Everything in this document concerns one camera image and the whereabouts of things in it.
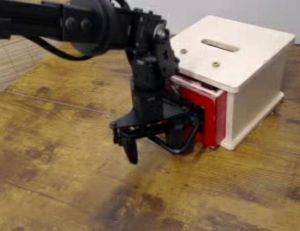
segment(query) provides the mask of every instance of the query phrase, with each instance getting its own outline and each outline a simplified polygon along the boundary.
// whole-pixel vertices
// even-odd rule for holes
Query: box lid
[[[207,16],[171,39],[180,73],[231,93],[293,44],[294,35]]]

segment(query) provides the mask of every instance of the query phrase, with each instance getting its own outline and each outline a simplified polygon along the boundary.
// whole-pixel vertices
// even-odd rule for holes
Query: white box
[[[171,39],[180,73],[227,92],[233,150],[281,102],[286,51],[294,35],[207,16]]]

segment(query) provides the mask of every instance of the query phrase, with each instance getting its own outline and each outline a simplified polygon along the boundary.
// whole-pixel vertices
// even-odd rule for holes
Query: wooden table
[[[142,140],[130,165],[108,129],[130,77],[119,51],[52,57],[0,94],[0,230],[300,231],[300,47],[285,101],[235,152],[175,157]]]

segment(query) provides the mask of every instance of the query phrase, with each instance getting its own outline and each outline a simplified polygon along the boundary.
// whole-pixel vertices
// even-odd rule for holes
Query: black robotic arm
[[[68,60],[87,60],[110,49],[127,52],[132,110],[111,128],[114,143],[123,146],[130,162],[136,163],[139,138],[147,137],[176,154],[190,149],[202,129],[202,112],[179,99],[176,90],[166,88],[179,64],[166,21],[151,12],[131,10],[124,0],[114,3],[118,6],[110,0],[71,0],[68,5],[0,0],[0,39],[20,35]],[[71,42],[83,56],[59,51],[40,37]],[[164,141],[158,134],[166,134]]]

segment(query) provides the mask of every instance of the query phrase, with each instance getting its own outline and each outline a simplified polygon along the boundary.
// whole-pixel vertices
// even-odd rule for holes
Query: robotic arm
[[[179,60],[166,21],[152,12],[131,10],[124,0],[71,0],[69,5],[0,0],[0,39],[20,35],[67,60],[87,60],[107,50],[127,52],[131,64],[132,110],[111,123],[114,143],[138,162],[136,139],[147,137],[174,154],[184,153],[202,130],[203,112],[184,102],[170,83]],[[83,56],[52,47],[40,37],[71,42]]]

